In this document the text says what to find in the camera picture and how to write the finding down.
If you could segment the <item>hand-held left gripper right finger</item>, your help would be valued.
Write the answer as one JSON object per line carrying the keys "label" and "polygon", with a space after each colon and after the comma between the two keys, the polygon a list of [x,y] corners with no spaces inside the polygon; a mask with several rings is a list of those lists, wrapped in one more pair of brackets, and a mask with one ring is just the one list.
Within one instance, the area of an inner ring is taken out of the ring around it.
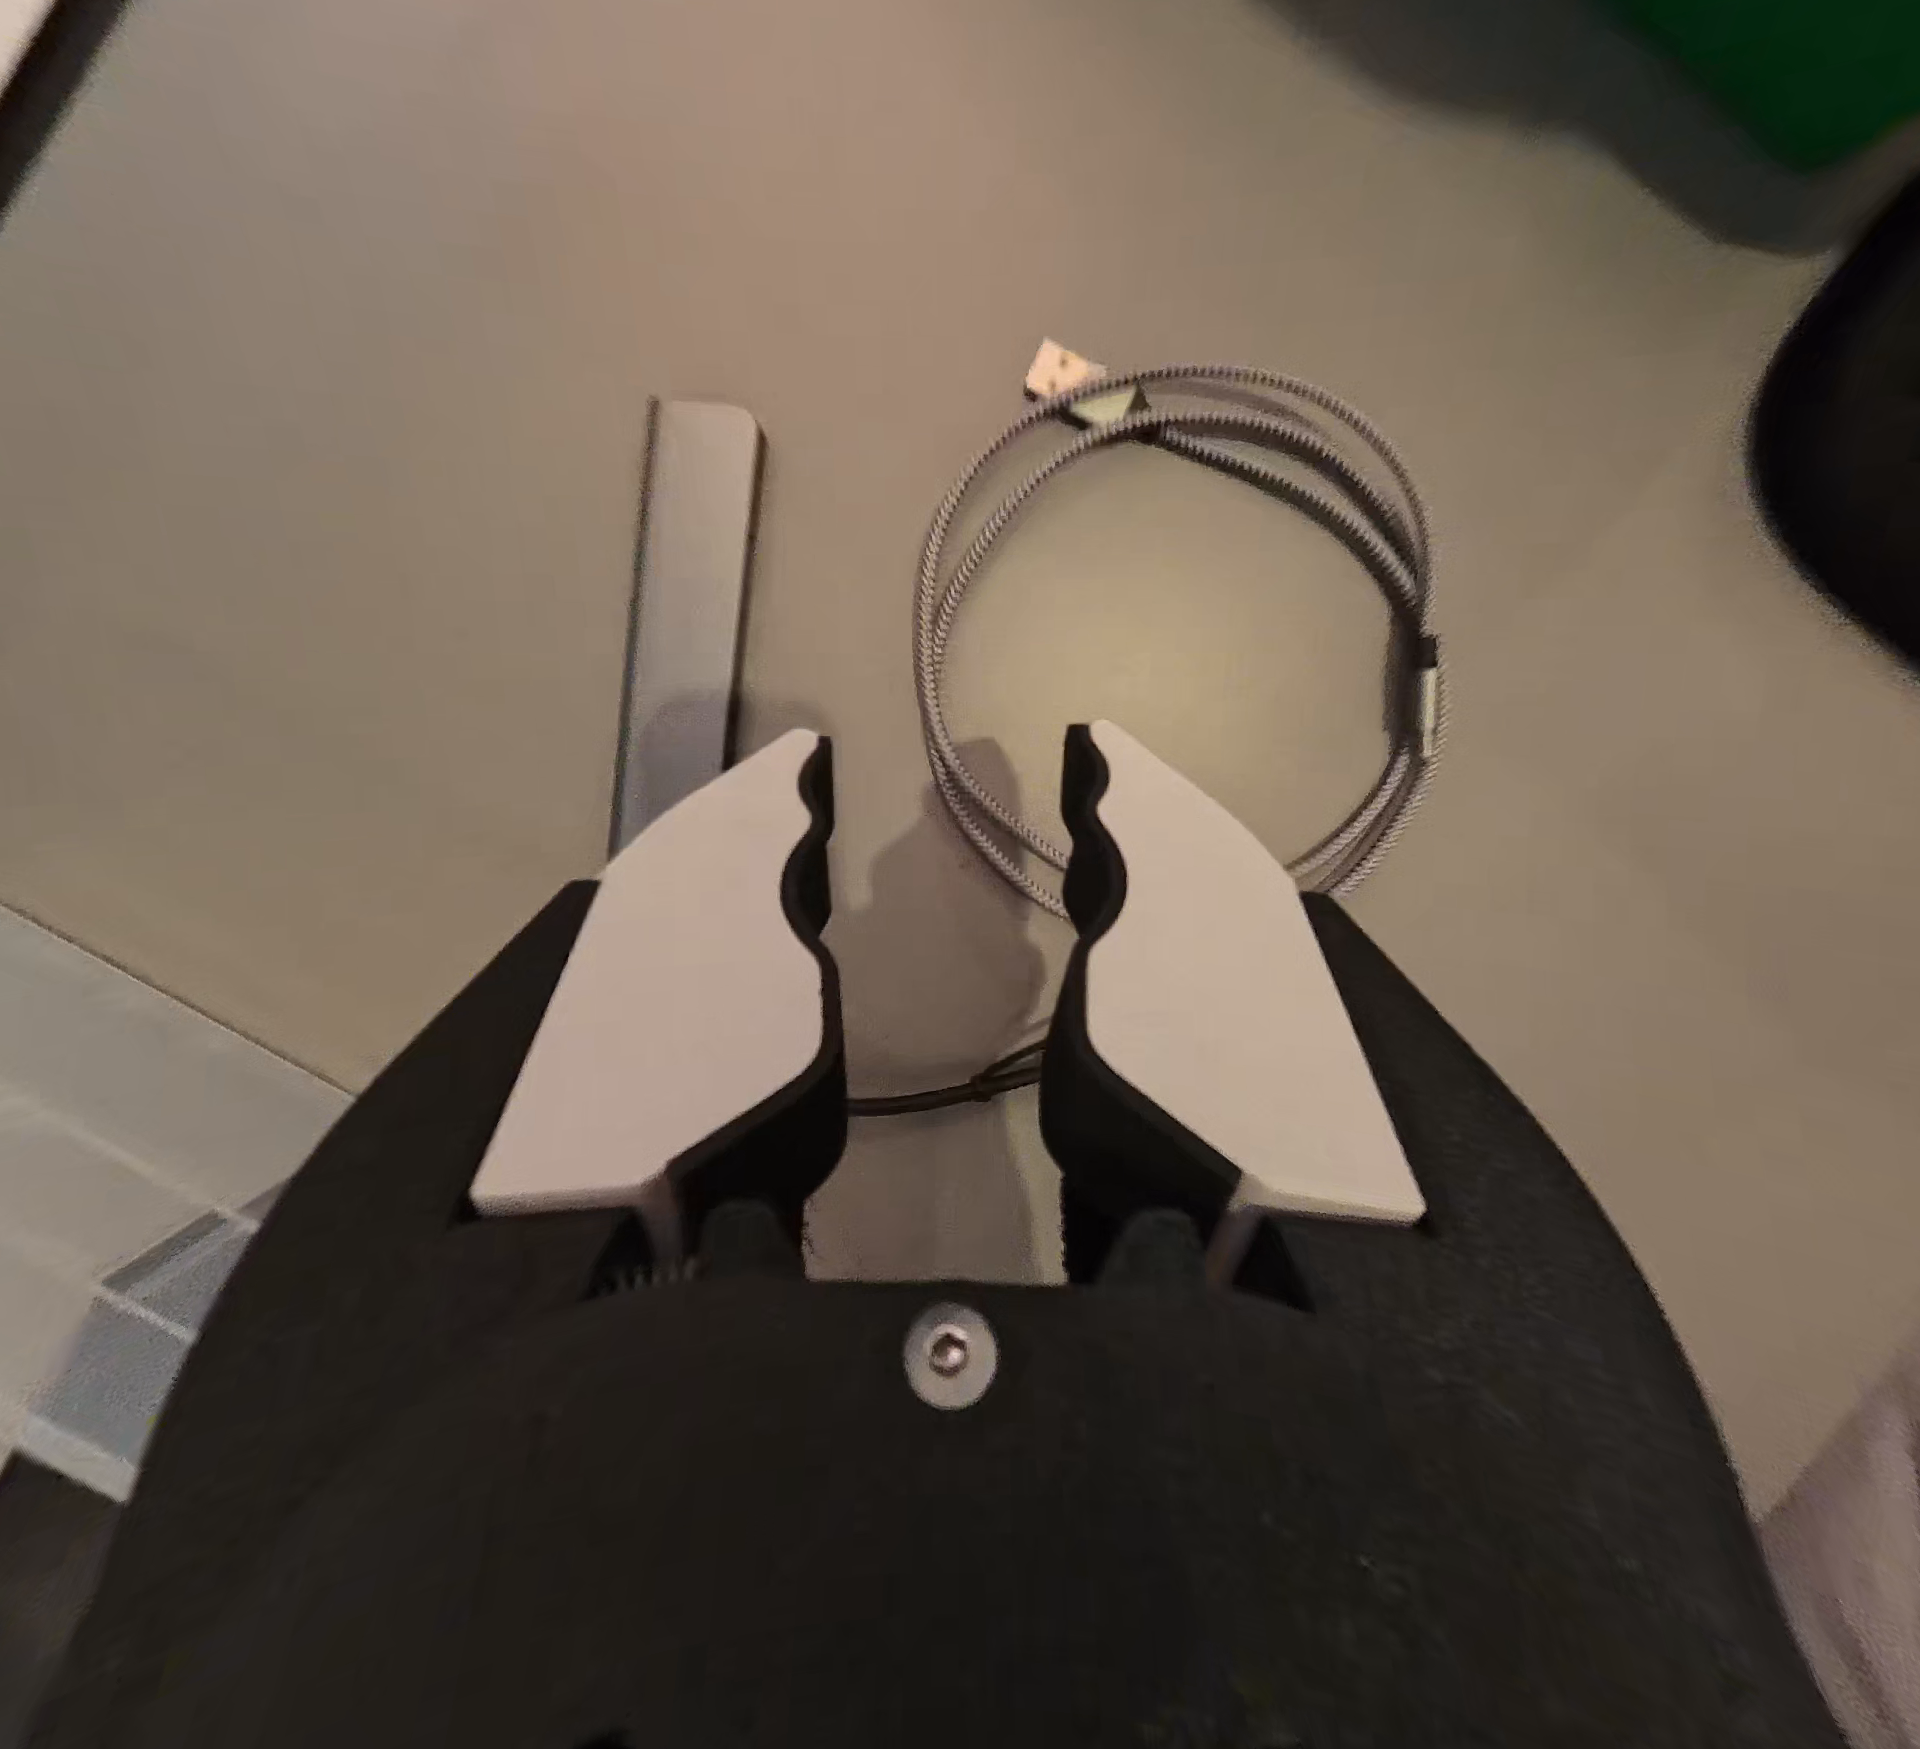
{"label": "hand-held left gripper right finger", "polygon": [[1183,1208],[1415,1226],[1427,1212],[1291,872],[1111,721],[1061,766],[1075,933],[1044,1141],[1112,1223]]}

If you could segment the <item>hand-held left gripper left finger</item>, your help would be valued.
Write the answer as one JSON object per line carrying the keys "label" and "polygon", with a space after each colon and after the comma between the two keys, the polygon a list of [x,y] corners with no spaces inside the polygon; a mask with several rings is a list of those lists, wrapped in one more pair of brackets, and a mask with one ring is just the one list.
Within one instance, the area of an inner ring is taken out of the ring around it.
{"label": "hand-held left gripper left finger", "polygon": [[751,1133],[799,1136],[804,1203],[846,1143],[832,743],[793,729],[620,850],[471,1180],[479,1216],[728,1199]]}

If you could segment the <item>clear plastic bin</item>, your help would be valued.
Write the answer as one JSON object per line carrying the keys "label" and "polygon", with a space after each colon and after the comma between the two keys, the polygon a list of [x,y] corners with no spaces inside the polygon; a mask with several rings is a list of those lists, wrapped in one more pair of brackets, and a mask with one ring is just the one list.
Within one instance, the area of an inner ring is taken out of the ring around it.
{"label": "clear plastic bin", "polygon": [[322,1077],[6,911],[6,1456],[132,1497],[219,1291],[345,1107]]}

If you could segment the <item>black office chair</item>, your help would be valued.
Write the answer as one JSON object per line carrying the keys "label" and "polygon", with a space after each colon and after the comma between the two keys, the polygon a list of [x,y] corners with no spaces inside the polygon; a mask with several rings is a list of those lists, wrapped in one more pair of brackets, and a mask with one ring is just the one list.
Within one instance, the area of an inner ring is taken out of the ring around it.
{"label": "black office chair", "polygon": [[1919,185],[1822,283],[1747,424],[1775,543],[1842,617],[1919,669]]}

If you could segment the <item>person's cream shirt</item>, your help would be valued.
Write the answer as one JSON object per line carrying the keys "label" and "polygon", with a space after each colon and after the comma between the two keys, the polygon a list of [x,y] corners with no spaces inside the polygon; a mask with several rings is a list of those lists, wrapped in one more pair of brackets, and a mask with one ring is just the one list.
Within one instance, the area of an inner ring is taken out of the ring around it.
{"label": "person's cream shirt", "polygon": [[1861,1400],[1764,1522],[1764,1554],[1847,1737],[1919,1744],[1919,1384]]}

